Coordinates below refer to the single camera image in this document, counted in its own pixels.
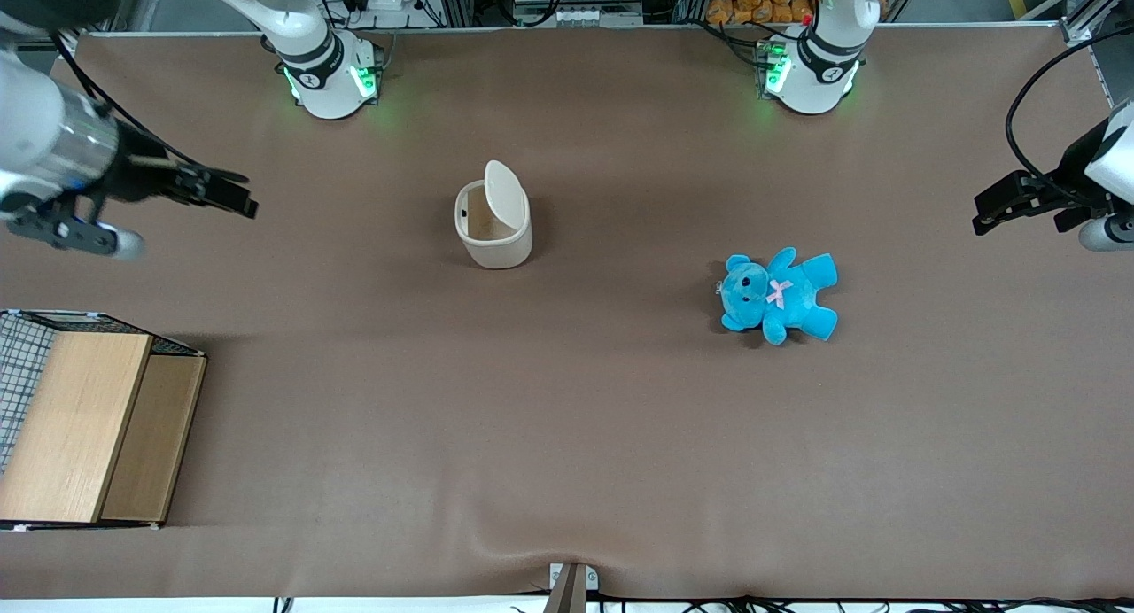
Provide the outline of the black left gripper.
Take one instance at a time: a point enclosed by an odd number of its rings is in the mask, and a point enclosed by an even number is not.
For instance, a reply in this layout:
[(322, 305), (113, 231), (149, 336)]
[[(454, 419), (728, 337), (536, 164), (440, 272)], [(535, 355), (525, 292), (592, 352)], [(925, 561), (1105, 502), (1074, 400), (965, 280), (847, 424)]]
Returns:
[[(1108, 191), (1090, 180), (1086, 167), (1102, 145), (1108, 120), (1099, 121), (1074, 141), (1063, 153), (1060, 164), (1050, 174), (1064, 191), (1067, 205), (1053, 216), (1057, 232), (1066, 233), (1091, 219), (1109, 216), (1112, 206)], [(997, 225), (1019, 218), (1032, 218), (1060, 206), (1060, 194), (1026, 172), (1010, 172), (978, 194), (975, 235), (988, 235)]]

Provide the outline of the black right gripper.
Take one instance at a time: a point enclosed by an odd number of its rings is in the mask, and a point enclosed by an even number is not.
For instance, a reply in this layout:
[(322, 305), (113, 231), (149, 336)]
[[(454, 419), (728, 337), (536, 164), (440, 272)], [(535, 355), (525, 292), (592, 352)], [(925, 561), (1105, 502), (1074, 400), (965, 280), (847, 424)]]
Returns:
[[(247, 176), (171, 157), (166, 145), (129, 124), (117, 124), (116, 133), (113, 161), (103, 173), (103, 197), (126, 204), (160, 197), (221, 208), (246, 219), (259, 214), (259, 202), (242, 188), (249, 182)], [(201, 186), (196, 193), (191, 177)]]

